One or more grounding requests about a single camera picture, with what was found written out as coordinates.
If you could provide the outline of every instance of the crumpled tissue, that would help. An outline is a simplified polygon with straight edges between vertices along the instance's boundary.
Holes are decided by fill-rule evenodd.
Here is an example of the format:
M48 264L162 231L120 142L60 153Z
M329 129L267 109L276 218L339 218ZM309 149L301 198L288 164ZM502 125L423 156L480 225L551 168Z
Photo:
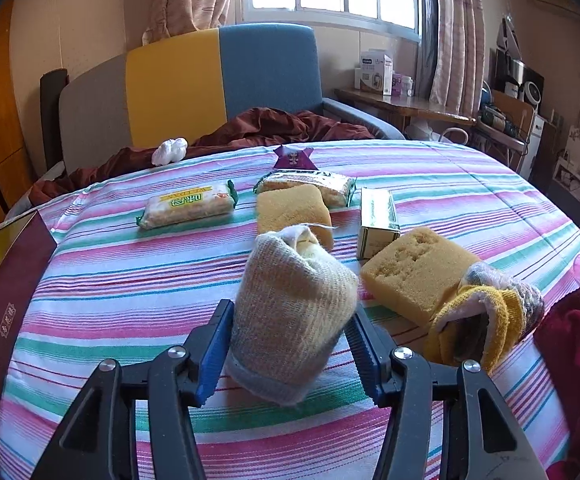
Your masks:
M185 157L187 152L187 140L182 139L168 139L161 143L161 145L152 153L152 164L154 166L165 166L171 162L180 162Z

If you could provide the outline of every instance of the snack package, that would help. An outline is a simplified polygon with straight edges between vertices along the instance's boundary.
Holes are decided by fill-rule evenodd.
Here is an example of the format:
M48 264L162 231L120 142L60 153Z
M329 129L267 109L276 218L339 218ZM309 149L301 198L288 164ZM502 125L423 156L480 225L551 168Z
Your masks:
M143 229L154 229L207 216L233 211L239 197L234 184L207 184L182 189L176 193L153 196L145 205L144 214L136 223Z
M355 178L329 171L278 170L267 174L254 186L255 193L312 184L319 188L327 207L347 207L355 193Z

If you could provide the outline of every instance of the striped bedsheet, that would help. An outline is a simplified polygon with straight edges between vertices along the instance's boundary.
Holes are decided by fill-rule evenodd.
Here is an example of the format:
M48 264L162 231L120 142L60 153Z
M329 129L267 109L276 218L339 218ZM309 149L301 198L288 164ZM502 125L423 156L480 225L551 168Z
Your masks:
M323 170L390 189L404 231L428 226L493 266L534 283L552 305L577 285L570 264L580 231L534 187L489 156L458 145L408 141L311 144ZM58 243L19 333L1 401L1 471L28 479L52 431L94 367L150 360L234 298L256 233L252 187L275 163L271 148L205 156L95 184L41 209ZM135 218L153 195L231 178L232 216L139 231ZM332 211L334 255L358 271L357 191ZM420 349L424 331L361 297L374 322ZM567 445L564 415L545 364L522 341L494 382L547 466ZM208 478L370 479L388 410L363 393L345 336L307 399L280 408L222 375L202 409L191 409ZM137 406L141 477L154 478L147 405ZM426 479L440 461L441 406L433 410Z

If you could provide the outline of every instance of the red blanket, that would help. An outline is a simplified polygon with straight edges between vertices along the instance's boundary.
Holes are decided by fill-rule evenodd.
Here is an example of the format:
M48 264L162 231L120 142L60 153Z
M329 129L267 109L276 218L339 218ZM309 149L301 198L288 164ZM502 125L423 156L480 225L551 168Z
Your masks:
M303 111L292 115L272 108L252 108L228 121L213 134L193 142L188 147L185 158L233 152L251 146L359 139L374 137L365 126L341 123L312 112ZM52 181L39 180L30 191L30 202L32 205L41 205L90 184L152 168L151 157L154 150L155 148L124 148L98 168L76 170Z
M565 460L548 468L550 480L574 480L580 471L580 288L545 316L534 332L563 405L570 443Z

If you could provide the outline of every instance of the yellow sponge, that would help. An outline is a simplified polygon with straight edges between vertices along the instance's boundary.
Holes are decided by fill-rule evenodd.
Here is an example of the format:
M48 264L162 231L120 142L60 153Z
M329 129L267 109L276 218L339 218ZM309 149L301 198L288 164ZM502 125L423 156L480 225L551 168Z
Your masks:
M419 326L457 295L458 282L480 258L427 227L394 240L361 269L365 288Z
M257 232L280 231L291 225L314 223L332 225L319 188L312 184L275 189L257 195ZM310 226L319 243L328 251L334 246L332 231Z

